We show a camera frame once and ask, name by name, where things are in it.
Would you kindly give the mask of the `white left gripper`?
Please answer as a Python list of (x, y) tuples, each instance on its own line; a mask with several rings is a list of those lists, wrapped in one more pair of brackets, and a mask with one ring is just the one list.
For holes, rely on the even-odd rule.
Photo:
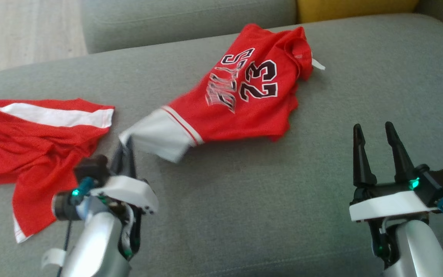
[[(129, 137), (126, 145), (118, 142), (111, 161), (111, 175), (104, 187), (90, 191), (92, 196), (104, 195), (106, 197), (128, 203), (141, 208), (146, 213), (156, 214), (159, 208), (158, 197), (146, 181), (134, 179), (137, 169), (134, 160), (134, 144)], [(123, 159), (125, 158), (125, 175), (121, 175)]]

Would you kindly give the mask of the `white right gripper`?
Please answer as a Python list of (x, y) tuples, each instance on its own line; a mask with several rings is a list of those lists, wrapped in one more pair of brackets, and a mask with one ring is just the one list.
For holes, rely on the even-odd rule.
[(353, 184), (357, 188), (349, 206), (352, 221), (437, 211), (436, 206), (425, 204), (408, 184), (399, 184), (415, 180), (415, 167), (392, 122), (385, 123), (385, 131), (393, 153), (397, 184), (376, 185), (377, 179), (371, 172), (365, 151), (362, 128), (360, 124), (353, 127)]

